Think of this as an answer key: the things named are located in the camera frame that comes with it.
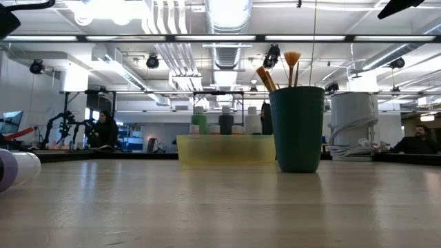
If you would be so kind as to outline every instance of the translucent container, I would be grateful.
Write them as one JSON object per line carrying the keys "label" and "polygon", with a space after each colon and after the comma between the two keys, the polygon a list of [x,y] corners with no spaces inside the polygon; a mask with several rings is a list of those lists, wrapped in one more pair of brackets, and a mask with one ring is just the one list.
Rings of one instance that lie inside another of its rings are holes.
{"label": "translucent container", "polygon": [[274,165],[272,135],[178,135],[183,165]]}

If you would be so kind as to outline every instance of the spotlight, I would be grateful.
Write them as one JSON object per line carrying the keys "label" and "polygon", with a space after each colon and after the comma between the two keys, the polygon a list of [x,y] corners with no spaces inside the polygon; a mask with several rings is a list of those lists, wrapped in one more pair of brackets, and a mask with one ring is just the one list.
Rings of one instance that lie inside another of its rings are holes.
{"label": "spotlight", "polygon": [[280,49],[278,48],[278,44],[271,44],[268,54],[265,56],[265,60],[263,61],[263,67],[267,69],[273,68],[278,62],[278,57],[280,57]]}
{"label": "spotlight", "polygon": [[15,10],[42,10],[55,5],[55,0],[49,0],[45,3],[36,4],[19,4],[5,7],[0,4],[0,40],[6,38],[10,33],[14,32],[20,25],[20,20],[16,18],[12,11]]}
{"label": "spotlight", "polygon": [[35,75],[41,75],[44,73],[44,65],[41,59],[35,59],[34,63],[30,65],[29,71]]}
{"label": "spotlight", "polygon": [[387,67],[390,67],[392,69],[395,69],[395,68],[399,68],[400,69],[400,68],[403,68],[404,65],[406,65],[406,62],[404,61],[404,59],[403,58],[399,58],[399,59],[397,59],[395,61],[392,61]]}
{"label": "spotlight", "polygon": [[156,69],[159,66],[159,60],[157,54],[149,55],[149,59],[147,60],[146,66],[149,69]]}
{"label": "spotlight", "polygon": [[417,7],[424,0],[390,0],[384,9],[378,14],[379,19],[389,17],[400,11],[406,10],[410,7]]}
{"label": "spotlight", "polygon": [[338,83],[336,81],[330,83],[328,86],[325,87],[326,92],[336,92],[340,88],[338,87]]}

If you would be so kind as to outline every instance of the security camera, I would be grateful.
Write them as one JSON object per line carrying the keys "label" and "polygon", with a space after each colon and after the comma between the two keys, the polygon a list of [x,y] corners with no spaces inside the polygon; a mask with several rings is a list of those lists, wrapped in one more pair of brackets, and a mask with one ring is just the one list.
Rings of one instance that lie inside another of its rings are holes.
{"label": "security camera", "polygon": [[278,44],[271,44],[268,54],[263,61],[263,67],[267,69],[273,68],[278,62],[278,57],[280,57],[280,48],[278,47]]}
{"label": "security camera", "polygon": [[44,73],[43,60],[35,59],[34,63],[32,63],[32,65],[30,65],[29,71],[35,75],[43,74]]}
{"label": "security camera", "polygon": [[389,64],[389,67],[392,68],[392,69],[395,69],[395,68],[399,68],[400,69],[400,68],[403,68],[405,65],[406,65],[406,62],[404,61],[404,59],[403,58],[399,58],[399,59],[397,59],[395,61],[392,61]]}
{"label": "security camera", "polygon": [[159,66],[159,60],[157,54],[149,55],[149,59],[147,60],[146,66],[149,69],[156,69]]}

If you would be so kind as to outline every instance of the person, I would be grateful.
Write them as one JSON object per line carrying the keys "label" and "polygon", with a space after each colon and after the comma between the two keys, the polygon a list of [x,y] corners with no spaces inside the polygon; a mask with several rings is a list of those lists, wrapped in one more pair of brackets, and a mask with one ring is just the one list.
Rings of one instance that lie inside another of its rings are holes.
{"label": "person", "polygon": [[404,152],[405,154],[436,154],[438,149],[430,138],[430,130],[425,125],[415,126],[413,137],[404,137],[395,147],[390,149],[391,153]]}
{"label": "person", "polygon": [[109,145],[114,147],[118,140],[118,125],[107,110],[99,113],[98,123],[94,128],[94,140],[92,147],[102,147]]}

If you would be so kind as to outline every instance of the computer screen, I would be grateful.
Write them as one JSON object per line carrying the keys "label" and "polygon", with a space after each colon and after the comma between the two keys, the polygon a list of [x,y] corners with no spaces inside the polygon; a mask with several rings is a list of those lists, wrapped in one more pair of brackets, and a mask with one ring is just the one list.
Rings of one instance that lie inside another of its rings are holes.
{"label": "computer screen", "polygon": [[23,111],[3,113],[3,120],[0,122],[0,134],[15,134],[19,131]]}

